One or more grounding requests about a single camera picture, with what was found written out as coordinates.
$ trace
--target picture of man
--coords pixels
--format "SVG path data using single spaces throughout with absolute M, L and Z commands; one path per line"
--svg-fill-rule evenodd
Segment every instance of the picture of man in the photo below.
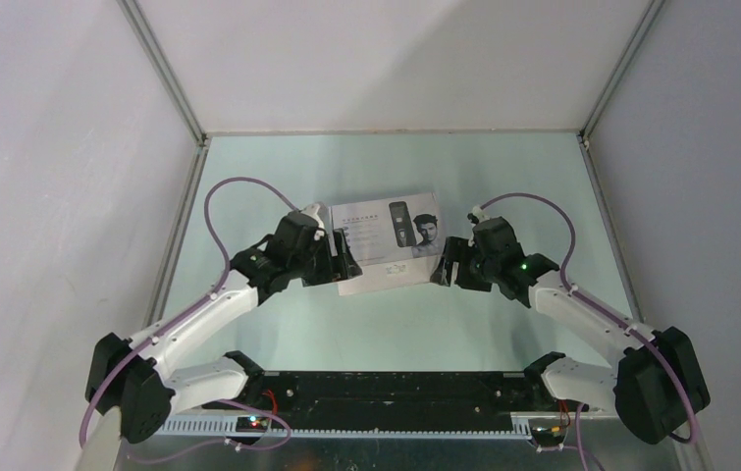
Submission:
M 410 247 L 413 258 L 440 255 L 443 253 L 443 244 L 439 238 L 437 217 L 433 214 L 420 214 L 413 218 L 416 231 L 422 236 L 422 241 Z

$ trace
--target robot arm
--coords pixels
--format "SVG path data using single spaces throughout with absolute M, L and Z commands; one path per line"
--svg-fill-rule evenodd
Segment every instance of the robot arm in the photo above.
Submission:
M 490 291 L 496 285 L 516 299 L 565 325 L 592 346 L 608 366 L 577 362 L 552 352 L 524 370 L 544 400 L 571 399 L 615 411 L 639 439 L 656 444 L 687 420 L 670 378 L 647 348 L 632 334 L 638 332 L 664 356 L 688 393 L 695 412 L 711 401 L 693 345 L 682 332 L 659 332 L 633 321 L 587 290 L 564 282 L 558 265 L 541 254 L 526 255 L 504 218 L 488 219 L 482 211 L 469 216 L 471 240 L 449 237 L 432 282 Z M 584 300 L 573 295 L 581 291 Z M 602 315 L 598 304 L 623 321 L 626 330 Z
M 361 275 L 344 233 L 324 229 L 319 204 L 285 216 L 273 235 L 239 252 L 230 262 L 224 285 L 172 329 L 166 319 L 122 340 L 108 334 L 95 346 L 86 399 L 91 400 L 116 365 L 139 345 L 150 344 L 124 368 L 105 391 L 96 410 L 121 409 L 121 434 L 135 444 L 152 436 L 171 414 L 221 398 L 237 397 L 247 381 L 244 365 L 233 355 L 213 363 L 182 368 L 181 364 L 223 326 L 251 311 L 300 278 L 305 286 Z M 159 336 L 160 330 L 166 331 Z

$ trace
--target white table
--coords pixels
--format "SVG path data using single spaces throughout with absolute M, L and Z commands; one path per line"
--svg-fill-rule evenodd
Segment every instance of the white table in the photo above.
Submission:
M 548 197 L 575 223 L 568 270 L 576 283 L 629 314 L 608 234 L 576 137 L 568 132 L 222 136 L 211 140 L 165 316 L 217 279 L 220 259 L 202 219 L 208 189 L 231 176 L 271 183 L 297 206 L 435 191 L 450 235 L 470 236 L 466 214 L 508 191 Z M 288 209 L 268 190 L 233 183 L 212 218 L 233 255 L 276 228 Z M 510 200 L 490 208 L 527 253 L 560 262 L 565 223 L 548 206 Z M 522 370 L 550 351 L 603 364 L 586 343 L 516 301 L 422 285 L 339 297 L 335 286 L 294 282 L 204 344 L 188 364 L 239 349 L 266 369 L 340 371 Z

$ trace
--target man's dark hair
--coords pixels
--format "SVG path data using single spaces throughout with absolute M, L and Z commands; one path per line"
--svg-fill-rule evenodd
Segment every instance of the man's dark hair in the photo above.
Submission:
M 413 224 L 416 226 L 420 226 L 423 224 L 433 224 L 434 226 L 437 225 L 437 217 L 433 214 L 420 214 L 419 216 L 416 216 L 413 218 Z

